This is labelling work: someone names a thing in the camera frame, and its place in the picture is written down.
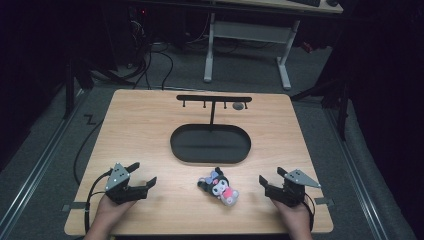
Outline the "white desk frame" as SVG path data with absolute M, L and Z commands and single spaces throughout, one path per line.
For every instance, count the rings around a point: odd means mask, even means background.
M 244 7 L 264 7 L 270 10 L 287 10 L 289 13 L 307 14 L 342 14 L 344 9 L 339 0 L 211 0 L 214 7 L 223 4 L 235 4 Z M 300 25 L 300 18 L 289 21 L 288 26 L 277 26 L 265 23 L 244 23 L 242 20 L 217 20 L 215 14 L 209 17 L 208 51 L 205 60 L 203 81 L 210 83 L 213 77 L 214 40 L 216 38 L 247 40 L 264 43 L 283 44 L 282 55 L 276 58 L 282 87 L 291 89 L 286 69 L 293 42 Z

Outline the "person's left hand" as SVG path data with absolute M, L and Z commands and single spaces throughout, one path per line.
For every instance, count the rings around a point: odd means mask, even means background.
M 99 202 L 92 228 L 109 233 L 134 205 L 135 201 L 116 204 L 108 196 L 104 195 Z

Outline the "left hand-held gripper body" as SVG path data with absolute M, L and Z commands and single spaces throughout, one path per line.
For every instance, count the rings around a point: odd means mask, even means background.
M 106 182 L 105 194 L 116 204 L 146 199 L 148 191 L 143 186 L 129 185 L 131 173 L 128 173 L 121 163 L 116 163 Z

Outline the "plush toy keychain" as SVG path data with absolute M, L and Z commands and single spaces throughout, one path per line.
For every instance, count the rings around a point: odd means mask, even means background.
M 212 170 L 208 177 L 199 178 L 197 186 L 219 199 L 225 206 L 235 205 L 239 198 L 239 192 L 230 186 L 228 178 L 219 167 Z

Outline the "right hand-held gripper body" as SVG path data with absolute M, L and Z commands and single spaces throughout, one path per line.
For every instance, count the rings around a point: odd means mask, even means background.
M 288 207 L 295 207 L 304 202 L 306 192 L 305 187 L 320 188 L 321 185 L 305 174 L 300 169 L 288 172 L 283 178 L 283 185 L 277 187 L 271 185 L 269 189 L 265 189 L 265 196 L 281 202 Z

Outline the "person's right hand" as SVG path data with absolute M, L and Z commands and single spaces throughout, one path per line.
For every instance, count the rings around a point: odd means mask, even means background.
M 278 209 L 283 225 L 288 233 L 292 231 L 310 231 L 310 217 L 307 208 L 304 205 L 288 207 L 287 205 L 273 200 L 272 203 Z

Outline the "black metal stand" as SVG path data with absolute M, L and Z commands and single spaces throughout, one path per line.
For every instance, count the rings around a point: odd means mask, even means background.
M 333 79 L 325 83 L 318 83 L 314 87 L 290 97 L 292 101 L 299 101 L 305 97 L 322 95 L 321 106 L 323 108 L 335 108 L 338 111 L 336 119 L 336 131 L 339 137 L 345 141 L 345 124 L 348 117 L 349 81 Z
M 65 119 L 70 117 L 75 107 L 75 81 L 83 90 L 91 90 L 94 86 L 89 65 L 84 59 L 70 58 L 66 65 Z

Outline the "black hook stand with tray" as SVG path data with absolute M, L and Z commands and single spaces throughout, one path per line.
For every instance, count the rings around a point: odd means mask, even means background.
M 207 124 L 184 124 L 174 130 L 170 137 L 172 153 L 186 163 L 237 164 L 242 162 L 251 150 L 249 134 L 236 125 L 216 124 L 216 104 L 240 104 L 247 109 L 251 97 L 177 95 L 176 99 L 186 106 L 187 101 L 211 103 L 210 120 Z

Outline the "aluminium floor rail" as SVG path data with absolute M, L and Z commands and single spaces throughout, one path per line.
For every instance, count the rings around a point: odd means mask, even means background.
M 345 140 L 339 134 L 337 120 L 333 110 L 324 110 L 327 121 L 334 133 L 338 145 L 341 148 L 342 155 L 347 166 L 348 176 L 351 179 L 353 189 L 361 206 L 362 212 L 366 218 L 368 226 L 372 232 L 374 240 L 389 240 L 387 232 L 382 224 L 381 218 L 377 212 L 376 206 L 364 184 L 360 172 L 354 162 L 353 156 Z
M 75 106 L 67 113 L 66 91 L 61 90 L 0 173 L 0 238 L 5 238 L 14 228 L 50 165 L 73 116 L 89 93 L 89 90 L 78 90 L 73 95 Z

